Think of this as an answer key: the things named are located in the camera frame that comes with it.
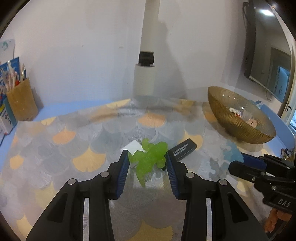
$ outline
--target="green translucent figurine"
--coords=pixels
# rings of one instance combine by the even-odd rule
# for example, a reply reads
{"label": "green translucent figurine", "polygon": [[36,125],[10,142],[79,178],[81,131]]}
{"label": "green translucent figurine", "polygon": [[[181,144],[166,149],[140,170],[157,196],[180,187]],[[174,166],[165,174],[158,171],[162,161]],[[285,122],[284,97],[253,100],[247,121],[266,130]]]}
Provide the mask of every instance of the green translucent figurine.
{"label": "green translucent figurine", "polygon": [[143,187],[145,187],[144,176],[152,172],[154,164],[158,168],[163,168],[165,166],[164,155],[168,151],[168,144],[166,142],[159,142],[158,144],[149,143],[149,139],[145,138],[142,142],[142,148],[146,151],[136,151],[134,155],[128,153],[128,159],[130,163],[136,163],[136,174],[139,182]]}

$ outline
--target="white pipe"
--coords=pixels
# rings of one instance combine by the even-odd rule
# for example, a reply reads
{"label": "white pipe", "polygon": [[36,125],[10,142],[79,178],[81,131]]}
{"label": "white pipe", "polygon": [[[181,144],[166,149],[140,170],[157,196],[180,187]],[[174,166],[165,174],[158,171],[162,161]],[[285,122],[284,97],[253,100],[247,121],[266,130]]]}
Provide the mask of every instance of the white pipe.
{"label": "white pipe", "polygon": [[[146,0],[140,48],[142,52],[153,53],[155,51],[159,7],[160,0]],[[134,95],[152,95],[154,91],[155,74],[155,66],[148,67],[136,64],[133,81]]]}
{"label": "white pipe", "polygon": [[159,6],[160,0],[146,0],[141,40],[141,51],[155,51],[155,36],[157,32]]}

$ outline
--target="pen holder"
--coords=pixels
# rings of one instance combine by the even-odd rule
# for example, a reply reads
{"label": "pen holder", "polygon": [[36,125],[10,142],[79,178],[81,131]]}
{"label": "pen holder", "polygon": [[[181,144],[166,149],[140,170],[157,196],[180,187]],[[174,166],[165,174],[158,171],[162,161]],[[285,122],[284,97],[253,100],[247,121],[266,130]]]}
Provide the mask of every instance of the pen holder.
{"label": "pen holder", "polygon": [[7,98],[17,121],[32,121],[38,114],[29,79],[7,92]]}

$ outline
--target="scallop patterned tablecloth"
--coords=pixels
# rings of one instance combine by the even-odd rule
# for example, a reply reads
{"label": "scallop patterned tablecloth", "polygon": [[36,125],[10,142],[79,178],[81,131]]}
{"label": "scallop patterned tablecloth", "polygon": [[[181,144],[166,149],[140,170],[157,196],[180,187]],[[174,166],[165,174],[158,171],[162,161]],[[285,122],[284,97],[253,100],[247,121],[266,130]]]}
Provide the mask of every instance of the scallop patterned tablecloth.
{"label": "scallop patterned tablecloth", "polygon": [[[40,122],[19,122],[0,182],[0,210],[25,240],[40,214],[70,178],[92,179],[118,161],[133,140],[165,141],[169,148],[191,138],[197,149],[182,160],[204,179],[226,178],[263,223],[271,208],[253,184],[231,176],[229,163],[241,152],[261,156],[267,145],[238,142],[217,123],[209,104],[181,99],[137,97]],[[84,238],[88,239],[88,200]],[[166,171],[155,170],[141,187],[129,170],[124,192],[110,201],[116,240],[180,240],[186,201],[172,194]],[[208,210],[208,240],[211,217]]]}

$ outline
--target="amber ribbed bowl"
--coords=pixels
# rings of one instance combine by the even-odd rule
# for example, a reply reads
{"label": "amber ribbed bowl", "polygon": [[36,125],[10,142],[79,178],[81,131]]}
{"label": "amber ribbed bowl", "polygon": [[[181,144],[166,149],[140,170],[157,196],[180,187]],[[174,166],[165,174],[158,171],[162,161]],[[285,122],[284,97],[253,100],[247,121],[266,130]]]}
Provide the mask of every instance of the amber ribbed bowl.
{"label": "amber ribbed bowl", "polygon": [[[246,98],[217,86],[209,87],[207,94],[213,114],[232,136],[251,144],[263,144],[276,136],[276,130],[270,119]],[[230,107],[240,110],[242,119],[230,112]],[[244,121],[249,118],[257,121],[255,128]]]}

